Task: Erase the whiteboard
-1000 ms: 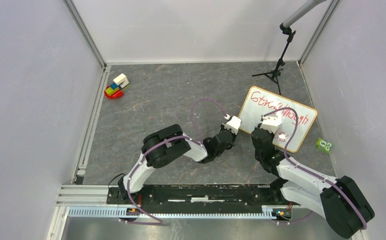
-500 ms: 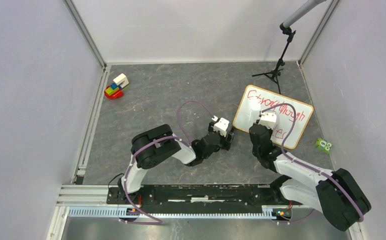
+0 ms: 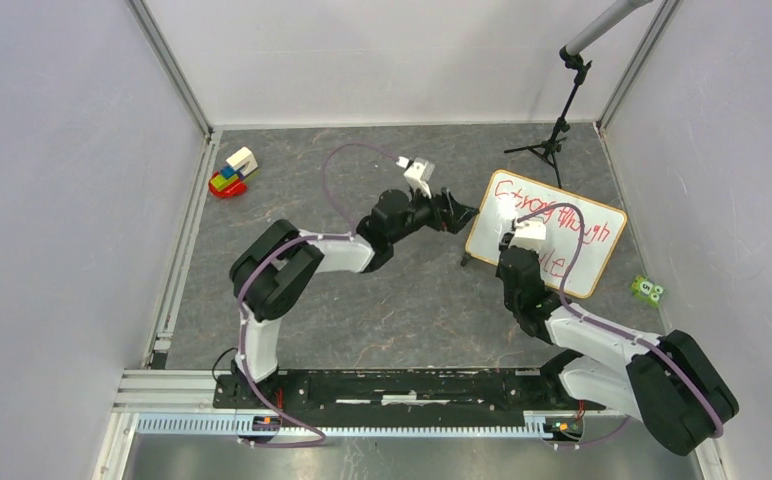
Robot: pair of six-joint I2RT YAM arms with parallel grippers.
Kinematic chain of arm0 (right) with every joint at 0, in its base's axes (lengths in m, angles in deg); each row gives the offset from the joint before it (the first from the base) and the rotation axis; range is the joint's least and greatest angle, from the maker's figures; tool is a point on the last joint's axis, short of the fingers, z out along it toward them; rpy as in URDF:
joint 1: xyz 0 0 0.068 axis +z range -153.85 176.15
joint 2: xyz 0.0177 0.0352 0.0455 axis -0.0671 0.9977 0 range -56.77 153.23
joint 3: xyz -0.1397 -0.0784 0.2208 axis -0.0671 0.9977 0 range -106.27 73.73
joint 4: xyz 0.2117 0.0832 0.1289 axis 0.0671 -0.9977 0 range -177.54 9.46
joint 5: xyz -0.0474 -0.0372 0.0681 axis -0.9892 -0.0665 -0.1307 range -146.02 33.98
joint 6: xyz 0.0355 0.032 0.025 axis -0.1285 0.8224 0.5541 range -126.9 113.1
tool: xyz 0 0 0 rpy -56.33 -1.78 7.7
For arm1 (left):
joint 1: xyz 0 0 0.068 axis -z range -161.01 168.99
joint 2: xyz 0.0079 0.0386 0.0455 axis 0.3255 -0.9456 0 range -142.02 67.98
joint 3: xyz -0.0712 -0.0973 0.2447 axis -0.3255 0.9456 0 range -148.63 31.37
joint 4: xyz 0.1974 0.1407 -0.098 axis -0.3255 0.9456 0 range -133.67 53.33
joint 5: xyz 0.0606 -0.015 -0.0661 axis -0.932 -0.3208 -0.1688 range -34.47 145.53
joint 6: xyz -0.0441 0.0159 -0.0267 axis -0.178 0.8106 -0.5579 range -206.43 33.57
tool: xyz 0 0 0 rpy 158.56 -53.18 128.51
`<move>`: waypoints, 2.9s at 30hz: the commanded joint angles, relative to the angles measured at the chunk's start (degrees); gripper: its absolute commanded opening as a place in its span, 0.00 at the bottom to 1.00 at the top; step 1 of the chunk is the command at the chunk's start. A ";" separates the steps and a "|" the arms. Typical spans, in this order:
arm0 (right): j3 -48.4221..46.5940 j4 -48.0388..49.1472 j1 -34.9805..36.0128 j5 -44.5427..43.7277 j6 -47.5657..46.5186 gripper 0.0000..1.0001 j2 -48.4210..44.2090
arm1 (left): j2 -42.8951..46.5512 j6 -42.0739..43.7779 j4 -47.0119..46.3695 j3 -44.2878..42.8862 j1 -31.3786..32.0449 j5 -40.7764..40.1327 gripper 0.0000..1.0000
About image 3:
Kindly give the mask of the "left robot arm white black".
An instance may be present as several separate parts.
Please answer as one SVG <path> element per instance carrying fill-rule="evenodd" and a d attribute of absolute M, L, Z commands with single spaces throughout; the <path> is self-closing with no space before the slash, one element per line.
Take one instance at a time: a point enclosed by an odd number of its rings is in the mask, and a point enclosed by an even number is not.
<path fill-rule="evenodd" d="M 347 234 L 314 233 L 281 219 L 270 225 L 229 270 L 240 312 L 233 370 L 237 392 L 252 407 L 276 394 L 277 344 L 282 318 L 320 273 L 370 273 L 392 259 L 395 244 L 422 228 L 457 234 L 479 213 L 449 189 L 382 192 L 370 213 Z"/>

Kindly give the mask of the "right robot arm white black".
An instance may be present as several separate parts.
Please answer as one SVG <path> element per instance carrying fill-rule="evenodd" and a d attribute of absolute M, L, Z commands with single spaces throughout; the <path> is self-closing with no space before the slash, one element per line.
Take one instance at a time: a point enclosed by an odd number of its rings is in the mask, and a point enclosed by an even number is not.
<path fill-rule="evenodd" d="M 541 278 L 523 227 L 504 233 L 498 250 L 505 308 L 527 335 L 563 350 L 541 368 L 547 405 L 581 400 L 617 410 L 680 456 L 737 416 L 738 399 L 690 334 L 630 329 L 562 299 Z"/>

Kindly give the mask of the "white whiteboard yellow frame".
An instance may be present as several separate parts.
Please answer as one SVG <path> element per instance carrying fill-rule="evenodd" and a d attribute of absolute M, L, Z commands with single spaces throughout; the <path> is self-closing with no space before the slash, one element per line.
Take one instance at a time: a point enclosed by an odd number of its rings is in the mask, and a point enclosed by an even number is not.
<path fill-rule="evenodd" d="M 500 169 L 490 178 L 466 252 L 495 265 L 499 241 L 514 220 L 558 203 L 563 206 L 540 216 L 548 233 L 539 252 L 542 279 L 558 288 L 573 264 L 565 293 L 590 297 L 627 224 L 627 214 L 618 208 Z"/>

